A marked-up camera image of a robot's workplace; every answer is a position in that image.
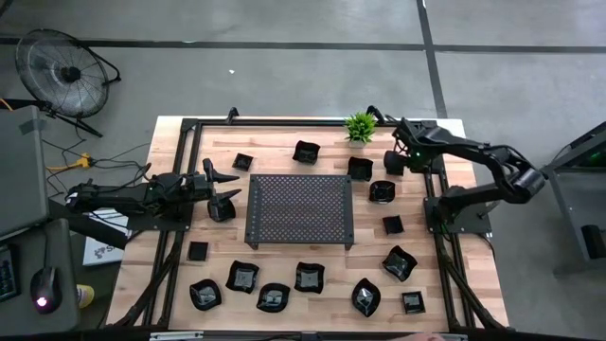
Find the yellow cable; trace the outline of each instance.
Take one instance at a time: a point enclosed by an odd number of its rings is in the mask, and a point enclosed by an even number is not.
[[[91,168],[90,158],[91,158],[91,155],[89,153],[83,153],[81,158],[79,158],[75,163],[73,163],[69,166],[46,167],[46,169],[49,171],[63,171],[63,170],[74,169],[74,168],[78,168],[78,167],[87,169],[87,168]]]
[[[9,109],[9,111],[12,111],[12,108],[10,107],[10,105],[5,100],[0,99],[0,102],[2,102],[2,104],[4,104]]]

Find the black metal grid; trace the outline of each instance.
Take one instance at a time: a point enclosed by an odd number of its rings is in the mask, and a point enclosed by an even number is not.
[[[252,174],[244,241],[353,244],[349,175]]]

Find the wooden table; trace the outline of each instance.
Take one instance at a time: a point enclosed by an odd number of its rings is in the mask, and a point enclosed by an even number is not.
[[[158,118],[148,158],[148,162],[152,163],[149,174],[171,171],[181,120],[182,117]],[[439,120],[438,124],[447,127],[455,135],[464,135],[460,120],[444,119]],[[447,331],[436,248],[432,236],[426,231],[421,204],[425,197],[422,175],[409,171],[401,177],[385,174],[383,154],[385,150],[393,148],[392,131],[391,128],[378,129],[368,146],[351,149],[344,139],[344,128],[204,127],[198,170],[202,169],[202,160],[210,158],[217,171],[241,177],[238,181],[218,185],[217,191],[242,188],[242,193],[232,199],[237,218],[225,223],[210,220],[205,203],[196,205],[191,230],[186,234],[181,253],[170,328],[206,331]],[[293,161],[294,145],[298,140],[312,141],[322,147],[315,166]],[[189,156],[188,148],[184,165]],[[236,153],[255,157],[249,172],[231,168]],[[345,174],[350,156],[374,161],[371,181],[387,179],[397,184],[397,197],[388,205],[368,202],[369,183],[353,184],[355,244],[350,251],[345,251],[342,244],[261,244],[254,251],[244,243],[250,173]],[[445,163],[451,185],[475,185],[471,163],[449,155],[445,155]],[[398,214],[401,215],[405,232],[387,236],[382,217]],[[157,239],[158,233],[149,231],[127,245],[108,323],[123,316],[148,284]],[[189,242],[193,241],[209,242],[205,262],[186,260]],[[470,286],[493,316],[507,324],[489,247],[473,235],[461,235],[460,242]],[[168,248],[171,245],[172,240],[169,240]],[[381,261],[394,245],[401,246],[419,262],[412,276],[404,283],[400,283],[381,266]],[[257,288],[251,295],[233,292],[224,286],[234,260],[252,262],[261,269]],[[288,306],[283,312],[268,314],[258,310],[259,288],[269,282],[293,288],[295,267],[300,261],[317,262],[326,267],[322,294],[300,293],[292,289]],[[188,287],[204,278],[211,278],[219,284],[223,304],[200,312],[191,304]],[[368,278],[382,293],[381,305],[370,318],[356,311],[350,302],[351,291],[362,278]],[[163,285],[159,290],[154,320],[160,314],[164,288]],[[425,314],[405,314],[403,311],[401,293],[414,291],[423,294]],[[457,316],[463,323],[460,293],[454,289],[453,295]]]

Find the black bowl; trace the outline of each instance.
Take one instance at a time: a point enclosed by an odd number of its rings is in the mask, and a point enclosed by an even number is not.
[[[396,184],[391,181],[375,181],[370,185],[370,195],[368,200],[373,203],[387,204],[391,203],[396,197]]]
[[[372,284],[368,279],[363,278],[353,288],[351,303],[364,316],[370,317],[379,307],[379,303],[381,303],[381,292],[376,285]]]
[[[212,279],[203,279],[189,285],[191,303],[199,311],[207,311],[221,304],[221,291]]]
[[[298,141],[294,148],[293,160],[313,165],[318,159],[318,152],[320,146],[315,143]]]
[[[233,291],[242,291],[250,294],[257,284],[258,266],[251,263],[243,263],[237,260],[231,264],[229,278],[225,286]]]
[[[417,260],[397,245],[389,251],[389,255],[383,261],[385,270],[400,281],[407,280],[415,266],[417,266]]]
[[[265,313],[279,313],[286,308],[290,292],[291,288],[283,284],[265,284],[258,293],[257,308]]]
[[[302,293],[321,294],[324,289],[324,266],[300,262],[296,266],[294,288]]]
[[[372,164],[371,160],[351,156],[348,162],[348,175],[353,180],[370,181],[370,178],[372,178]]]

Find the gray concrete floor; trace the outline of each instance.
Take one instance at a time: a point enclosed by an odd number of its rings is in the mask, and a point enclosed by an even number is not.
[[[606,45],[601,1],[426,5],[436,44]],[[35,27],[95,39],[423,42],[414,0],[17,0],[0,18],[0,34]],[[232,106],[248,116],[347,116],[368,104],[396,117],[437,115],[424,52],[95,50],[123,73],[103,111],[87,120],[105,137],[87,136],[77,148],[97,157],[148,142],[157,116],[226,115]],[[13,53],[14,46],[0,46],[0,97],[28,98]],[[437,67],[448,115],[463,119],[470,138],[513,145],[537,165],[605,118],[605,54],[438,53]],[[59,122],[51,122],[45,137],[62,146],[77,141],[74,130]],[[142,163],[146,156],[142,148],[124,159]],[[62,163],[53,149],[45,150],[45,159],[48,165]],[[73,186],[89,177],[119,184],[133,175],[134,170],[75,170],[61,178]],[[479,183],[490,180],[479,167],[476,177]],[[606,337],[606,275],[552,275],[579,252],[551,188],[528,205],[500,205],[490,219],[511,326]]]

